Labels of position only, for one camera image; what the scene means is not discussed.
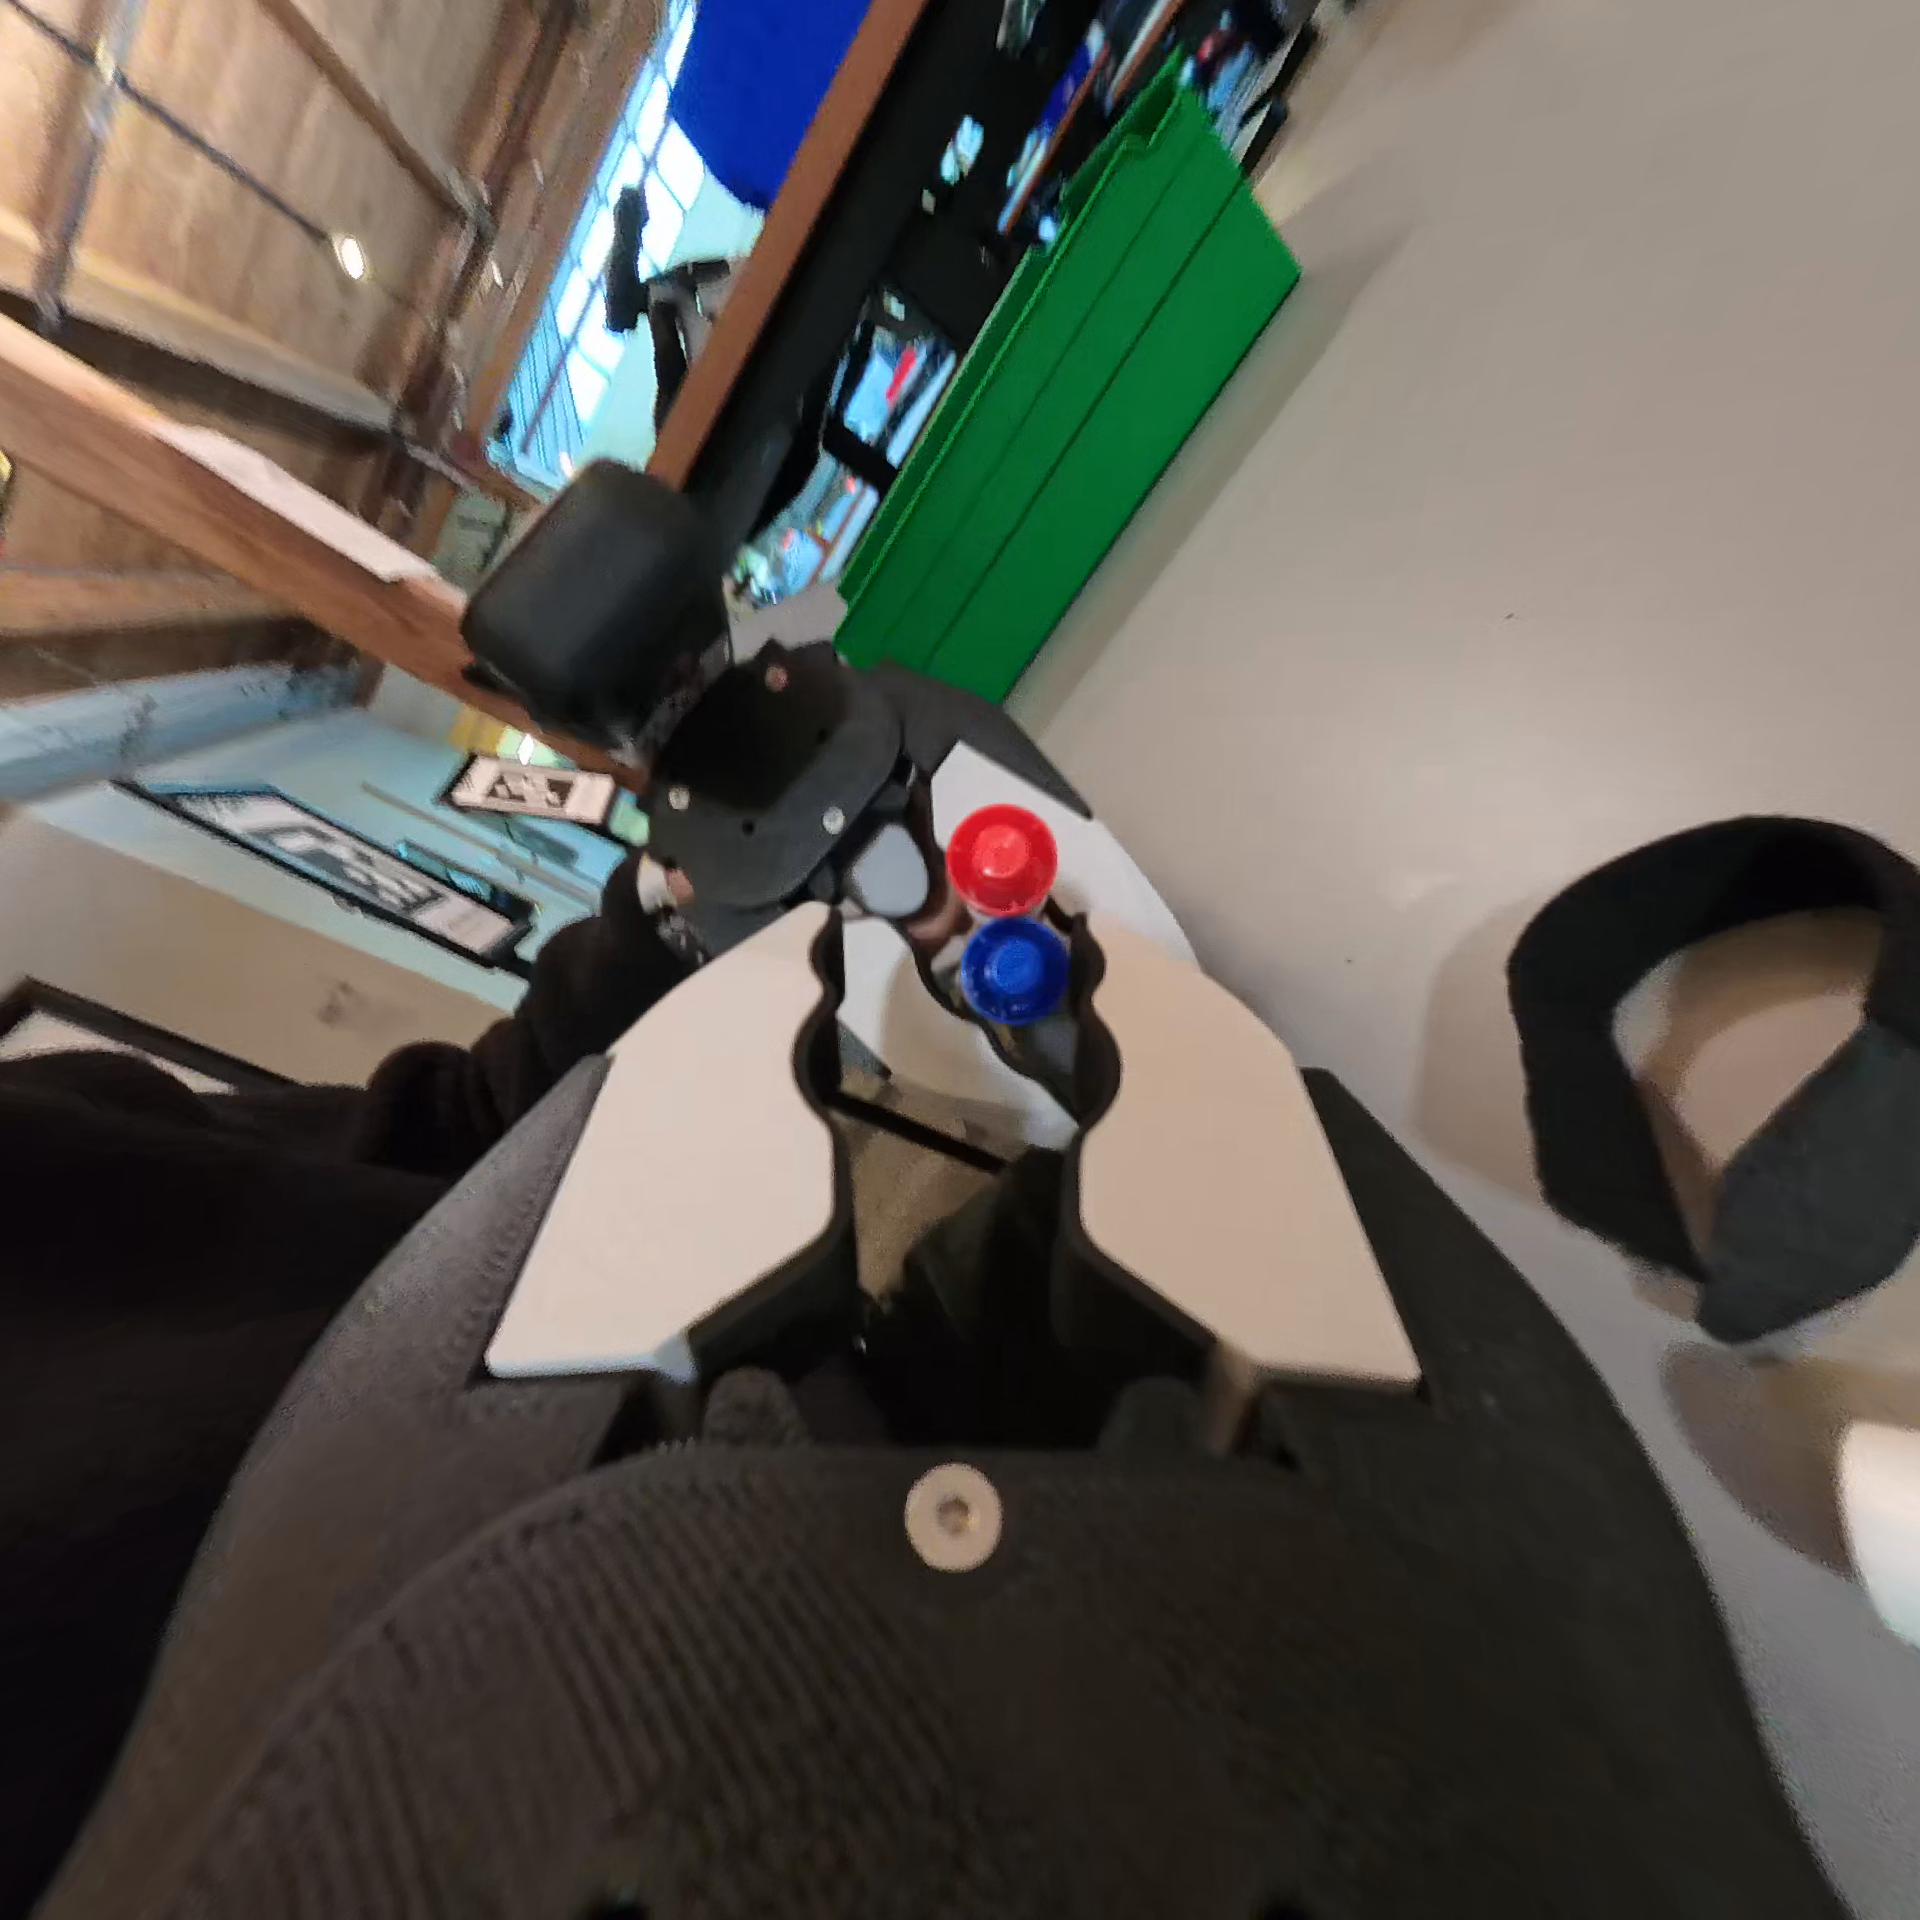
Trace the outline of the green plastic bin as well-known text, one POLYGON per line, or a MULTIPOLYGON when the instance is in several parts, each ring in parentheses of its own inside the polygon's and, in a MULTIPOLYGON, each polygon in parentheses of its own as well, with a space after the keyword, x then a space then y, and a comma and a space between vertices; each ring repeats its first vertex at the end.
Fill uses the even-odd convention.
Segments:
POLYGON ((835 646, 1004 702, 1300 281, 1164 65, 1068 181, 860 539, 835 646))

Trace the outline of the brown wooden shelf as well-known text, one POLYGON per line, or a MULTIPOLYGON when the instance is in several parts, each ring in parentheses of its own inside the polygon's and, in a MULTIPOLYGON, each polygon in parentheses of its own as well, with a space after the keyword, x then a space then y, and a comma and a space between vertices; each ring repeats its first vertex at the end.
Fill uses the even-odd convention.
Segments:
POLYGON ((733 277, 732 296, 707 345, 694 355, 658 425, 646 474, 665 488, 687 491, 698 462, 723 424, 762 334, 798 277, 835 189, 849 178, 857 144, 879 109, 925 12, 927 2, 875 2, 865 13, 845 60, 806 125, 754 249, 733 277))

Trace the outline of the blue screen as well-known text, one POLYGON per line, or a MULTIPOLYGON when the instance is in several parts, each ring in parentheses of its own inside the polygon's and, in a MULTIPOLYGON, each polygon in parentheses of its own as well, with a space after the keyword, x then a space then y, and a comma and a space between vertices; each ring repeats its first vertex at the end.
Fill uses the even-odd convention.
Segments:
POLYGON ((770 211, 868 2, 701 2, 670 117, 743 209, 770 211))

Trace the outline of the black framed panel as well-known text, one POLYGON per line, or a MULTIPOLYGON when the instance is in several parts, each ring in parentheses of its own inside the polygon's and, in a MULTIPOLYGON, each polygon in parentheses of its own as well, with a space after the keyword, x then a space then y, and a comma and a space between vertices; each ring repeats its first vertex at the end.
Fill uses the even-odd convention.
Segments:
POLYGON ((269 785, 121 778, 113 787, 318 888, 367 921, 406 930, 481 970, 533 973, 524 945, 538 933, 538 904, 438 852, 412 843, 385 849, 269 785))

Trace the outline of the wooden beam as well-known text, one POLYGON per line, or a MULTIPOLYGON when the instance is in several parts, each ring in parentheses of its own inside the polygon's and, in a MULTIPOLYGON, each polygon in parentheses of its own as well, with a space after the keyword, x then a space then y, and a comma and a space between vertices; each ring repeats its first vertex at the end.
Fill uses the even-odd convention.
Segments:
POLYGON ((75 355, 3 323, 4 453, 419 684, 633 793, 645 778, 474 682, 466 596, 426 560, 221 434, 181 425, 75 355))

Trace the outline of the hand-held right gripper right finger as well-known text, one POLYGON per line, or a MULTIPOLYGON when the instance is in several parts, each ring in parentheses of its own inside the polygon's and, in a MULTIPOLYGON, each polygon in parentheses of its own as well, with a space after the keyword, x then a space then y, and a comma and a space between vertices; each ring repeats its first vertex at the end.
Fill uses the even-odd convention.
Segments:
POLYGON ((1073 929, 1069 1350, 1198 1388, 1206 1450, 1266 1388, 1425 1370, 1287 1044, 1110 915, 1073 929))

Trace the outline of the blue dry erase marker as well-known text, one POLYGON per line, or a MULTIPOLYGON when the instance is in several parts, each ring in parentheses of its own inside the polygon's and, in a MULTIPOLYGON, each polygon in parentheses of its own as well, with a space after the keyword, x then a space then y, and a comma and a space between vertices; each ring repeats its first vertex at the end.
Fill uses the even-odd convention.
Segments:
POLYGON ((967 937, 957 988, 973 1022, 1019 1066, 1065 1073, 1074 1057, 1069 947, 1042 918, 987 918, 967 937))

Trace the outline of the red dry erase marker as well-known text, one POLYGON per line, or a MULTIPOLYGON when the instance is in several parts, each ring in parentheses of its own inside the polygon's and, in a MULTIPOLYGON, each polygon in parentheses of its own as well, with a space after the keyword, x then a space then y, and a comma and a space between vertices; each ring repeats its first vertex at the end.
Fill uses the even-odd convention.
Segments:
POLYGON ((977 806, 946 842, 946 875, 965 907, 982 921, 1044 915, 1060 870, 1054 829, 1030 806, 977 806))

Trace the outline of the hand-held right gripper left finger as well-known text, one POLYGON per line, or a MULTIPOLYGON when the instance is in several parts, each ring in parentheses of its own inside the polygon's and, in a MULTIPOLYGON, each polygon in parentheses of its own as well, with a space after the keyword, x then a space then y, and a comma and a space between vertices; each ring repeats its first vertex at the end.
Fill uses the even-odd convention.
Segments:
POLYGON ((837 1084, 844 923, 805 904, 611 1053, 487 1347, 503 1381, 692 1381, 837 1332, 857 1297, 837 1084))

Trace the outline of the black white tag board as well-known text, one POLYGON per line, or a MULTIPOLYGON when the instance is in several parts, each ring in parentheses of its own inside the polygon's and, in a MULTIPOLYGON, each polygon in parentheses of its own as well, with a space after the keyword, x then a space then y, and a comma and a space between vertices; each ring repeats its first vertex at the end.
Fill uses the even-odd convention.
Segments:
POLYGON ((549 822, 611 836, 625 793, 611 774, 470 755, 444 787, 438 803, 470 817, 549 822))

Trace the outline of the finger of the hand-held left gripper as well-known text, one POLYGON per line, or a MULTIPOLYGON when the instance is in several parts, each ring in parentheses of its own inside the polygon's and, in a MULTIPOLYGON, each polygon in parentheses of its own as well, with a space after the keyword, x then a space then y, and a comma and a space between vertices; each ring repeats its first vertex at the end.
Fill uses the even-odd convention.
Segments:
POLYGON ((946 1006, 898 930, 845 929, 841 954, 838 1024, 905 1117, 1005 1160, 1068 1150, 1074 1126, 1062 1104, 946 1006))
POLYGON ((949 849, 959 822, 979 809, 1023 809, 1052 833, 1058 858, 1052 900, 1069 918, 1121 921, 1198 968, 1157 888, 1007 710, 925 677, 895 678, 895 709, 907 757, 927 778, 940 849, 949 849))

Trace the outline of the person's left forearm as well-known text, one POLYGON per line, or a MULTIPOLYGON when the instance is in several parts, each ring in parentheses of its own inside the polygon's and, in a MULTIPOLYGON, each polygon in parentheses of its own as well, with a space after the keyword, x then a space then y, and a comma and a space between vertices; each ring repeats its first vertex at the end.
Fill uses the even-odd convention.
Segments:
POLYGON ((679 868, 631 856, 597 915, 541 947, 513 1016, 466 1048, 401 1048, 372 1073, 353 1134, 356 1160, 433 1180, 466 1172, 705 963, 690 904, 679 868))

